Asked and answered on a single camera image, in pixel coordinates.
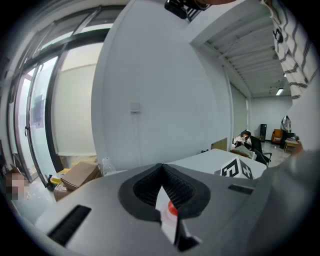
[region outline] ceiling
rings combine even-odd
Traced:
[[[291,95],[290,87],[274,48],[273,23],[269,10],[257,4],[237,22],[210,38],[206,44],[224,58],[248,87],[253,98]],[[237,87],[237,81],[230,77]]]

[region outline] floor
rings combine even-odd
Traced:
[[[284,152],[278,145],[273,145],[268,141],[262,143],[262,151],[272,153],[269,167],[281,164],[291,155],[289,151]],[[40,178],[36,178],[29,187],[25,188],[24,195],[21,198],[13,200],[13,204],[23,217],[35,224],[46,209],[56,204],[56,200],[54,193],[44,187]]]
[[[291,152],[288,148],[287,152],[280,148],[277,144],[271,144],[271,142],[266,141],[261,143],[262,145],[262,152],[264,153],[272,153],[271,162],[269,163],[269,168],[275,167],[281,164],[286,158],[290,157]]]

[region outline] desk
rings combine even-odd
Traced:
[[[212,149],[210,151],[196,154],[185,159],[168,162],[168,164],[189,168],[203,173],[215,174],[215,171],[220,170],[223,164],[230,161],[234,157],[239,157],[251,168],[253,177],[255,179],[259,178],[267,168],[260,162],[220,149]]]
[[[284,142],[285,142],[284,152],[287,152],[287,148],[288,148],[288,147],[295,148],[295,147],[297,147],[297,146],[300,144],[300,142],[291,141],[291,140],[287,140],[287,139],[286,139]]]

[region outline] striped cloth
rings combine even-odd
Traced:
[[[289,82],[294,105],[317,73],[318,53],[303,26],[281,1],[261,0],[260,3],[265,3],[271,13],[275,51]]]

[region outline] chair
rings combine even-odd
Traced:
[[[257,137],[254,136],[250,136],[251,139],[251,148],[252,151],[254,151],[257,155],[257,158],[255,159],[257,162],[263,163],[264,165],[268,166],[269,162],[271,161],[271,156],[272,153],[268,152],[268,153],[263,153],[262,152],[262,146],[261,146],[261,140],[258,139]]]
[[[271,142],[281,144],[281,139],[282,139],[282,130],[274,129],[271,137]]]

